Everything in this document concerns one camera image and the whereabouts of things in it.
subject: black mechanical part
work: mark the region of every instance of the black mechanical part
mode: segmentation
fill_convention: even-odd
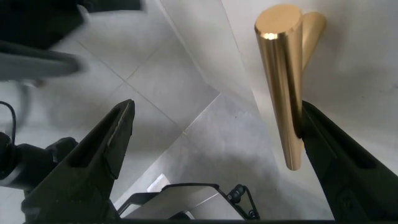
[[[119,220],[109,196],[119,176],[133,119],[132,100],[116,105],[27,195],[21,208],[26,221]]]
[[[303,141],[336,221],[398,220],[398,177],[305,101]]]
[[[11,146],[7,152],[5,176],[0,186],[31,191],[57,165],[51,152],[28,144]]]
[[[252,209],[250,209],[250,211],[247,213],[242,209],[242,207],[237,205],[241,201],[241,198],[245,193],[247,193],[248,198],[250,200],[250,204],[252,206]],[[238,184],[237,186],[235,186],[234,189],[232,189],[229,192],[229,194],[226,197],[229,200],[229,202],[231,202],[236,207],[236,209],[240,213],[243,214],[243,216],[246,219],[248,219],[248,220],[260,220],[261,219],[260,214],[257,211],[256,204],[254,203],[254,200],[250,194],[250,190],[245,185]]]
[[[242,195],[246,193],[243,185],[238,184],[234,189],[232,189],[227,195],[229,201],[233,204],[239,203],[241,201]]]

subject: white floor tile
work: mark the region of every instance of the white floor tile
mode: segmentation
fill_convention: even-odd
[[[147,1],[145,12],[91,15],[90,23],[76,37],[120,77],[127,79],[172,34],[156,2]]]
[[[21,211],[21,202],[25,199],[22,190],[14,190],[8,198],[0,204],[0,223],[20,224],[25,222],[25,215]]]
[[[116,104],[132,99],[136,115],[132,125],[132,137],[119,179],[115,181],[111,200],[117,200],[156,159],[181,135],[181,130],[168,117],[123,83],[100,108],[86,118],[85,123],[72,133],[81,140]]]
[[[131,86],[185,129],[218,96],[172,36],[128,79]]]

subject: black plastic part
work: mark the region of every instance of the black plastic part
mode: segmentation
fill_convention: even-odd
[[[133,119],[132,100],[116,105],[28,194],[21,206],[27,222],[119,220],[109,196],[122,166],[119,157],[125,155]]]
[[[398,177],[305,101],[303,141],[336,221],[398,220]]]
[[[77,0],[88,12],[142,10],[141,0]]]
[[[0,1],[0,40],[49,49],[83,23],[75,1]]]
[[[227,197],[229,198],[229,201],[231,203],[239,203],[241,201],[241,197],[242,195],[244,195],[245,193],[245,189],[243,187],[243,185],[238,184],[234,189],[232,189]]]
[[[0,186],[31,191],[57,165],[51,152],[28,144],[13,147],[8,155],[11,171],[0,180]]]

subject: brass rod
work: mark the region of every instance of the brass rod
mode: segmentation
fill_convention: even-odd
[[[303,16],[297,6],[280,4],[263,11],[255,24],[285,162],[291,170],[301,166],[302,72],[325,28],[326,19],[318,21],[319,16],[317,12]]]

